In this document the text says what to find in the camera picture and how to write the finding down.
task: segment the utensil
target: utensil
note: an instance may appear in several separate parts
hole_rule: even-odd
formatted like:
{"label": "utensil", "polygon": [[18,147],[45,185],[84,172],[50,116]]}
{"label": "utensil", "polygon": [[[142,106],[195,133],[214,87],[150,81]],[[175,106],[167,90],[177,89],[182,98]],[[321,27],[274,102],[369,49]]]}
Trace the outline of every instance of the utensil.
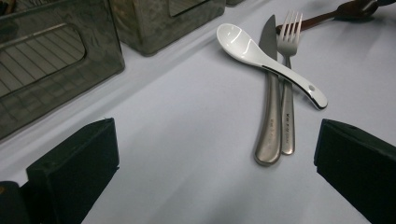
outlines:
{"label": "utensil", "polygon": [[276,73],[299,87],[317,109],[327,106],[326,96],[306,78],[268,57],[254,40],[238,26],[224,23],[217,30],[218,41],[223,49],[236,60]]}
{"label": "utensil", "polygon": [[[290,57],[297,53],[297,47],[300,39],[301,20],[303,14],[298,12],[289,12],[280,31],[277,40],[277,50],[285,58],[285,64],[291,69]],[[282,93],[282,153],[290,155],[295,149],[294,134],[294,105],[293,105],[293,87],[290,82],[283,82]]]}
{"label": "utensil", "polygon": [[[268,56],[276,60],[276,22],[273,15],[262,29],[259,47]],[[278,75],[272,72],[267,74],[268,91],[267,104],[262,125],[262,132],[256,148],[255,160],[260,165],[271,165],[280,156],[281,118],[280,118],[280,91]]]}
{"label": "utensil", "polygon": [[[340,5],[335,11],[320,16],[316,16],[309,20],[303,21],[301,30],[309,29],[319,23],[331,18],[339,20],[362,20],[369,18],[378,9],[378,3],[375,0],[355,0]],[[279,33],[282,25],[276,27]]]}

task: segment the metal container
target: metal container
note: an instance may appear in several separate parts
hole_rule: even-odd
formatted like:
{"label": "metal container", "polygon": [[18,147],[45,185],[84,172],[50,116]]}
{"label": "metal container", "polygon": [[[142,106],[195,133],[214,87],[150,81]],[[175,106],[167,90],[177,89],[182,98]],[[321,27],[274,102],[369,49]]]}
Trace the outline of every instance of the metal container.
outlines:
{"label": "metal container", "polygon": [[110,0],[120,41],[145,56],[222,15],[226,0]]}
{"label": "metal container", "polygon": [[0,139],[121,72],[107,0],[19,0],[0,17]]}

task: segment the fork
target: fork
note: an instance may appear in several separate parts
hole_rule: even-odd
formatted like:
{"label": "fork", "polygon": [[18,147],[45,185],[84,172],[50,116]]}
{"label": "fork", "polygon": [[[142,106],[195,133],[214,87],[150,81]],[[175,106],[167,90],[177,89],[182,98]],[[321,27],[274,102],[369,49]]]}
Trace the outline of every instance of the fork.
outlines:
{"label": "fork", "polygon": [[[297,53],[303,14],[290,12],[286,16],[277,40],[277,51],[285,59],[285,65],[291,69],[290,57]],[[282,103],[282,153],[290,155],[295,149],[293,87],[286,79],[283,81]]]}

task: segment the brown utensil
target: brown utensil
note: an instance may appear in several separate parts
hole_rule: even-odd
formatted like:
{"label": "brown utensil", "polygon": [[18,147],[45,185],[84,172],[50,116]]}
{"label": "brown utensil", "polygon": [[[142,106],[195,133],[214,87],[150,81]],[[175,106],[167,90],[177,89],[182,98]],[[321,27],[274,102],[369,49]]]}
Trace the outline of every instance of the brown utensil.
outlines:
{"label": "brown utensil", "polygon": [[[331,18],[339,20],[362,20],[369,18],[378,9],[378,3],[375,0],[355,0],[340,5],[335,11],[329,12],[320,16],[316,16],[309,20],[303,21],[301,30],[309,29],[319,23]],[[276,27],[276,32],[279,34],[282,25]]]}

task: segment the white surface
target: white surface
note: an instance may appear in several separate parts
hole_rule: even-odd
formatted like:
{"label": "white surface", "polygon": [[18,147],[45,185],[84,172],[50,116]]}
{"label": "white surface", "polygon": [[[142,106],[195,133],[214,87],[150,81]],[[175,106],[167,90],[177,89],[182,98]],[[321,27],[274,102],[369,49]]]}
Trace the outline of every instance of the white surface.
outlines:
{"label": "white surface", "polygon": [[258,40],[272,14],[280,24],[289,9],[310,18],[344,2],[246,0],[153,57],[122,45],[124,72],[0,142],[0,179],[24,184],[33,161],[84,125],[114,118],[120,169],[84,223],[366,223],[313,159],[322,119],[396,146],[396,4],[372,21],[303,33],[291,65],[329,105],[317,111],[296,90],[296,152],[271,167],[253,160],[265,74],[216,40],[224,22]]}

